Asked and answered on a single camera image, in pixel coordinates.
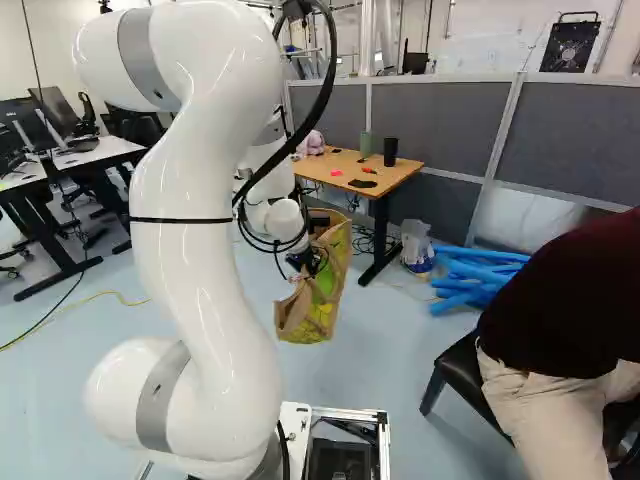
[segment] fan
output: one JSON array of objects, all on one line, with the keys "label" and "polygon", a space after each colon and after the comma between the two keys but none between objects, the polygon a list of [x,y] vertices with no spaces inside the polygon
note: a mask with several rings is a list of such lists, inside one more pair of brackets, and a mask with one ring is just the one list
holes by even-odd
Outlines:
[{"label": "fan", "polygon": [[[593,22],[563,22],[566,15],[594,14]],[[541,72],[582,73],[587,67],[591,50],[600,32],[598,12],[569,12],[560,15],[551,27],[544,52]]]}]

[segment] person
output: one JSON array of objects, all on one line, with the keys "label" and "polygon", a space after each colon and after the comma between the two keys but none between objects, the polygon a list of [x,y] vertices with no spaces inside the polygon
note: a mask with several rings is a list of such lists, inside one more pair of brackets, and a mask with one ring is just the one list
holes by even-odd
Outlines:
[{"label": "person", "polygon": [[547,243],[481,315],[483,393],[533,480],[611,478],[602,411],[640,394],[639,301],[635,208]]}]

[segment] white desk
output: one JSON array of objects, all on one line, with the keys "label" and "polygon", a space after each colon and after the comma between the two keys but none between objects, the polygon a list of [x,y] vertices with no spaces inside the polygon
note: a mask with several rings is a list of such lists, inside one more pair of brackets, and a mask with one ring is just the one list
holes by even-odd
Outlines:
[{"label": "white desk", "polygon": [[58,170],[64,171],[79,165],[85,165],[87,163],[104,160],[105,158],[117,157],[145,149],[146,147],[138,145],[137,143],[108,135],[106,137],[100,137],[100,143],[94,150],[82,153],[56,154],[53,163]]},{"label": "white desk", "polygon": [[[90,152],[82,153],[54,153],[53,163],[61,172],[73,168],[98,162],[107,158],[118,157],[128,153],[145,150],[146,147],[132,143],[113,135],[100,137],[98,146]],[[47,178],[42,164],[37,155],[29,155],[35,163],[25,163],[18,167],[22,173],[10,173],[0,179],[0,191],[11,190],[29,183],[37,182]]]},{"label": "white desk", "polygon": [[[145,151],[146,148],[141,145],[110,135],[100,137],[97,147],[90,152],[54,154],[53,163],[58,172],[76,176],[75,178],[88,178],[89,188],[99,197],[100,203],[109,211],[115,212],[122,226],[128,231],[127,205],[109,181],[105,170],[110,167],[121,169],[123,162],[135,162]],[[16,301],[24,300],[102,262],[102,257],[75,262],[60,245],[56,234],[59,234],[61,226],[51,215],[45,203],[32,196],[40,188],[48,188],[45,168],[37,156],[32,156],[32,159],[35,160],[35,163],[25,163],[18,167],[22,173],[14,172],[0,179],[0,205],[8,214],[11,212],[9,216],[14,223],[17,222],[16,226],[20,228],[25,237],[30,238],[30,241],[37,241],[43,246],[60,267],[60,272],[18,292],[13,297]],[[116,248],[123,251],[126,246],[125,243]]]}]

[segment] brown paper bag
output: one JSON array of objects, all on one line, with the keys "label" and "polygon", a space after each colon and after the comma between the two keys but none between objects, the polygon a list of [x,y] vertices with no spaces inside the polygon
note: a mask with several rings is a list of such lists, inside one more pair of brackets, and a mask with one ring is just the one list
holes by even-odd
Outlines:
[{"label": "brown paper bag", "polygon": [[303,267],[295,292],[274,302],[276,333],[280,340],[290,343],[318,343],[333,337],[351,263],[351,220],[324,208],[312,208],[309,213],[328,214],[330,224],[316,229],[318,236],[311,239],[311,245],[323,254],[315,278]]}]

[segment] floor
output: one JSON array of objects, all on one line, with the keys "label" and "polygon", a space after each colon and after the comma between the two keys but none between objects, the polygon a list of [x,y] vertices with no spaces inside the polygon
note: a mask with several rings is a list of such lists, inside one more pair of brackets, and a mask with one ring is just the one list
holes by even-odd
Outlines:
[{"label": "floor", "polygon": [[[80,208],[84,218],[95,206]],[[59,212],[61,220],[68,214]],[[96,248],[107,255],[123,239],[117,224]],[[8,219],[0,222],[0,250],[17,236]],[[77,258],[77,241],[66,243]],[[25,265],[25,279],[0,275],[0,343],[37,321],[75,279],[24,302],[12,295],[53,269],[39,247]],[[258,320],[272,334],[272,301],[289,295],[269,255],[237,241],[236,260]],[[471,330],[478,313],[459,311],[434,318],[421,283],[390,265],[367,288],[357,285],[371,257],[354,257],[335,337],[318,345],[278,343],[287,398],[311,405],[381,408],[390,414],[391,472],[394,479],[521,480],[512,448],[453,391],[445,389],[429,421],[418,411],[433,359]],[[129,300],[146,298],[131,252],[105,258],[89,270],[65,304],[115,289]],[[153,302],[126,308],[112,296],[68,310],[33,336],[0,353],[0,478],[67,480],[133,479],[141,459],[110,443],[84,414],[81,392],[91,368],[113,346],[136,335],[173,336],[174,326]],[[177,480],[156,467],[150,479]]]}]

